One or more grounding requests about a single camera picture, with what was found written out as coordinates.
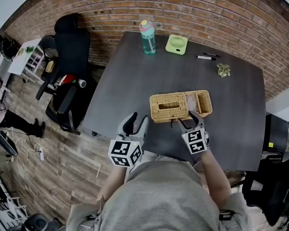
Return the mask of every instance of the brick wall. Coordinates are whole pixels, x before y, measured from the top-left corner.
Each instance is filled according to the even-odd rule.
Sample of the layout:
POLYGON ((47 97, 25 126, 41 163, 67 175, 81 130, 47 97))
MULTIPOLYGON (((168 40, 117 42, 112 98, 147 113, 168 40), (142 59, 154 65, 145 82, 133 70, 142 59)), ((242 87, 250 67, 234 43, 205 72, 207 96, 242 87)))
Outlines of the brick wall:
POLYGON ((143 19, 263 69, 267 100, 289 88, 289 5, 283 0, 28 0, 3 27, 20 43, 54 34, 58 18, 81 13, 90 61, 106 65, 125 31, 143 19))

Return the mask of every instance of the wooden floor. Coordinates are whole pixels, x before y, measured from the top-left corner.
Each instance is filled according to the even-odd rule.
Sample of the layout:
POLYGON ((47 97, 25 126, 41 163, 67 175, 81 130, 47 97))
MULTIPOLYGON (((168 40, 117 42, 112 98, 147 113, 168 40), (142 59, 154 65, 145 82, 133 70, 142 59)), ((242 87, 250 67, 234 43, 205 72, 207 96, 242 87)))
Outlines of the wooden floor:
MULTIPOLYGON (((0 171, 8 190, 16 191, 14 195, 21 197, 29 213, 65 221, 73 203, 95 201, 111 169, 107 156, 110 140, 86 131, 80 136, 61 131, 45 114, 51 95, 35 99, 39 86, 14 76, 9 85, 12 93, 7 93, 4 103, 28 122, 33 123, 35 117, 46 122, 43 139, 30 136, 33 145, 43 147, 45 159, 41 161, 34 151, 28 151, 27 157, 19 140, 19 156, 13 163, 1 165, 0 171)), ((17 131, 13 133, 15 141, 22 138, 23 148, 32 149, 28 136, 17 131)))

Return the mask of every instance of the water bottle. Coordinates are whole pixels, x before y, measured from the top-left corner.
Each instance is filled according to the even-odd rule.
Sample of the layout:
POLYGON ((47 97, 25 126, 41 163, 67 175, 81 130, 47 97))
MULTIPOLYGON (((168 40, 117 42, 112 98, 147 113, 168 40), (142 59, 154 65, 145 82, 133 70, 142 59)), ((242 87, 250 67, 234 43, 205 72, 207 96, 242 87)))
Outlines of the water bottle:
POLYGON ((139 29, 141 32, 141 39, 145 53, 149 55, 154 54, 156 51, 156 46, 153 23, 147 20, 143 20, 139 24, 139 29))

